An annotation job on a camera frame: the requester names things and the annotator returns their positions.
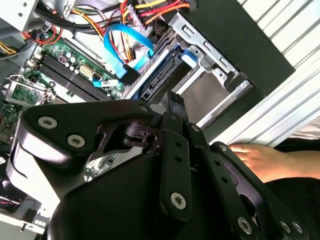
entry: green circuit board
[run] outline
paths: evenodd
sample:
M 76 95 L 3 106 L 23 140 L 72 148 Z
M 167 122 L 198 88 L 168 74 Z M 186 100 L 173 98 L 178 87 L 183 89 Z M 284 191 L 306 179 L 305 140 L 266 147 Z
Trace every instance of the green circuit board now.
M 25 102 L 31 106 L 36 105 L 41 93 L 23 85 L 17 85 L 12 93 L 12 98 Z
M 87 58 L 85 53 L 74 49 L 73 43 L 66 41 L 68 40 L 61 38 L 55 44 L 43 45 L 41 54 L 48 54 L 61 64 L 67 64 L 69 68 L 72 67 L 74 72 L 78 71 L 77 74 L 89 82 L 92 82 L 93 79 L 102 82 L 117 79 L 115 75 L 107 71 L 97 60 Z M 106 92 L 108 97 L 111 97 L 113 100 L 120 100 L 123 99 L 125 85 L 120 83 L 116 86 L 102 87 L 101 90 Z
M 73 66 L 75 69 L 79 69 L 81 66 L 87 66 L 89 69 L 92 69 L 96 74 L 101 76 L 102 81 L 115 79 L 115 76 L 113 76 L 111 73 L 107 73 L 107 71 L 103 69 L 101 65 L 96 65 L 92 61 L 85 58 L 79 52 L 74 51 L 63 40 L 59 40 L 57 43 L 52 45 L 44 45 L 43 50 L 56 60 L 60 60 L 59 62 L 61 63 L 66 60 L 65 63 L 70 64 L 70 66 Z M 70 62 L 71 58 L 75 58 L 75 62 Z M 92 79 L 82 74 L 81 72 L 79 73 L 79 75 L 89 81 L 92 81 Z

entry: screw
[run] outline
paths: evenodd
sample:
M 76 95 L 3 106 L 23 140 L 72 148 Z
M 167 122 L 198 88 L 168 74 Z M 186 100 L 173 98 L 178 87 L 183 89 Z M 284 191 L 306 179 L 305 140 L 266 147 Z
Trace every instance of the screw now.
M 302 229 L 302 227 L 301 227 L 298 223 L 296 223 L 295 221 L 293 221 L 293 222 L 292 222 L 292 225 L 294 226 L 294 228 L 295 228 L 299 233 L 301 233 L 301 234 L 304 233 L 304 230 Z
M 57 120 L 50 116 L 42 116 L 38 119 L 38 124 L 45 129 L 54 129 L 58 126 Z
M 226 151 L 227 151 L 227 147 L 226 147 L 226 146 L 224 146 L 224 145 L 220 145 L 220 148 L 221 148 L 221 150 L 222 150 L 222 151 L 224 151 L 224 152 L 226 152 Z
M 44 33 L 42 34 L 42 36 L 43 36 L 45 39 L 48 39 L 48 38 L 49 38 L 49 34 L 46 33 L 46 32 L 44 32 Z
M 244 218 L 244 217 L 239 217 L 238 218 L 238 224 L 239 227 L 247 234 L 250 235 L 252 234 L 252 228 L 250 223 Z
M 86 144 L 85 139 L 82 136 L 73 134 L 70 135 L 67 139 L 68 144 L 75 147 L 75 148 L 81 148 Z
M 193 124 L 192 125 L 193 130 L 195 130 L 196 132 L 200 132 L 200 129 L 198 128 L 197 125 Z
M 179 210 L 184 210 L 187 207 L 184 196 L 177 192 L 171 194 L 171 203 Z
M 288 224 L 286 224 L 284 221 L 280 221 L 280 224 L 281 224 L 282 228 L 283 228 L 288 234 L 291 233 L 291 229 L 290 229 L 290 227 L 288 226 Z
M 144 112 L 149 112 L 149 109 L 143 105 L 140 106 L 141 110 Z

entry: black wire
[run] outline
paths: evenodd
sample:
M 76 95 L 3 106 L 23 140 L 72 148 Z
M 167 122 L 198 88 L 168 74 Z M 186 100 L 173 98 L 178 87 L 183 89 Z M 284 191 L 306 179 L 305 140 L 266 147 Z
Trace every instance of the black wire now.
M 40 1 L 35 9 L 35 12 L 45 21 L 48 21 L 58 27 L 63 29 L 74 31 L 74 32 L 82 32 L 82 33 L 94 33 L 95 30 L 90 24 L 75 24 L 74 22 L 67 21 L 65 19 L 60 18 L 56 14 L 50 12 L 46 6 Z M 120 17 L 115 17 L 110 21 L 110 24 L 118 23 Z M 99 21 L 97 22 L 98 25 L 101 27 L 107 25 L 109 20 Z
M 97 7 L 95 7 L 95 6 L 92 6 L 90 4 L 80 4 L 80 5 L 77 5 L 77 6 L 78 7 L 89 7 L 89 8 L 91 8 L 91 10 L 93 9 L 93 11 L 95 11 L 102 18 L 102 20 L 105 20 L 107 18 L 103 14 L 103 12 L 100 9 L 98 9 Z
M 113 11 L 113 10 L 116 10 L 116 9 L 119 9 L 120 8 L 120 3 L 119 4 L 116 4 L 114 6 L 109 6 L 107 8 L 104 8 L 101 10 L 101 12 L 103 13 L 108 13 L 110 11 Z M 89 14 L 86 14 L 88 16 L 91 16 L 91 15 L 96 15 L 95 13 L 89 13 Z

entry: orange wire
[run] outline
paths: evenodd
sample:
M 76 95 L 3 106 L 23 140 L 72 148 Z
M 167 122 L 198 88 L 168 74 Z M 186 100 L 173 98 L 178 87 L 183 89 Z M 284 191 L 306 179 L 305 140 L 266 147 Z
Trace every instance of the orange wire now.
M 163 14 L 166 14 L 168 12 L 171 12 L 172 10 L 175 10 L 175 9 L 180 9 L 180 8 L 189 8 L 190 5 L 189 3 L 182 3 L 180 5 L 177 5 L 177 6 L 173 6 L 173 7 L 170 7 L 166 10 L 163 10 L 163 11 L 160 11 L 158 12 L 156 15 L 154 15 L 153 17 L 151 17 L 148 21 L 145 22 L 146 25 L 148 25 L 149 23 L 151 23 L 153 20 L 155 20 L 157 17 L 160 17 L 161 15 Z
M 46 42 L 46 41 L 40 41 L 40 40 L 35 40 L 38 44 L 43 44 L 43 45 L 52 45 L 52 44 L 55 44 L 56 42 L 59 41 L 59 39 L 61 38 L 62 36 L 62 33 L 63 33 L 63 28 L 60 29 L 60 33 L 59 33 L 59 36 L 52 42 Z M 27 33 L 27 32 L 22 32 L 21 35 L 24 37 L 24 38 L 31 38 L 30 34 Z

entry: yellow wire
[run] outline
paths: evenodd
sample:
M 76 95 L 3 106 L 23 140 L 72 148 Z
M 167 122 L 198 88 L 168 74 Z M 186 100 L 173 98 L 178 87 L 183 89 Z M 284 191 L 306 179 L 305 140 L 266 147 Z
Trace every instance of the yellow wire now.
M 5 49 L 2 45 L 0 45 L 0 49 L 2 49 L 6 54 L 10 54 L 10 55 L 12 54 L 7 49 Z
M 16 50 L 12 49 L 11 47 L 8 47 L 7 45 L 5 45 L 3 42 L 0 42 L 1 45 L 6 48 L 9 52 L 12 52 L 13 54 L 17 53 Z
M 3 42 L 0 41 L 0 48 L 5 51 L 7 54 L 15 54 L 17 53 L 16 50 L 8 47 L 7 45 L 5 45 Z
M 151 23 L 153 20 L 155 20 L 157 17 L 159 17 L 159 16 L 161 16 L 161 15 L 163 15 L 163 14 L 166 14 L 166 13 L 168 13 L 168 12 L 171 12 L 171 11 L 173 11 L 173 10 L 175 10 L 175 9 L 189 8 L 189 7 L 190 7 L 189 3 L 182 3 L 182 4 L 177 5 L 177 6 L 172 6 L 172 7 L 168 8 L 168 9 L 166 9 L 166 10 L 163 10 L 163 11 L 158 12 L 156 15 L 154 15 L 154 16 L 151 17 L 148 21 L 146 21 L 146 22 L 145 22 L 145 25 L 148 25 L 148 24 Z
M 94 30 L 96 30 L 96 32 L 98 33 L 98 35 L 100 36 L 100 38 L 103 40 L 104 36 L 103 34 L 100 32 L 100 30 L 96 27 L 96 25 L 94 24 L 93 20 L 91 20 L 91 18 L 89 18 L 87 15 L 76 11 L 76 10 L 72 10 L 73 13 L 78 14 L 79 16 L 83 17 L 93 28 Z
M 135 5 L 134 8 L 135 9 L 149 8 L 149 7 L 153 7 L 154 5 L 162 4 L 162 3 L 166 2 L 166 1 L 167 0 L 156 0 L 156 1 L 153 1 L 153 2 L 145 3 L 145 4 Z
M 129 10 L 125 11 L 123 14 L 123 17 L 126 18 L 126 16 L 129 14 Z
M 124 24 L 126 23 L 125 15 L 122 15 L 122 21 L 123 21 Z M 124 46 L 125 46 L 124 51 L 126 51 L 128 60 L 129 60 L 129 61 L 132 61 L 132 55 L 131 55 L 131 51 L 130 51 L 128 34 L 124 33 L 124 37 L 125 37 L 125 39 L 126 39 L 126 41 L 125 41 L 125 43 L 124 43 Z

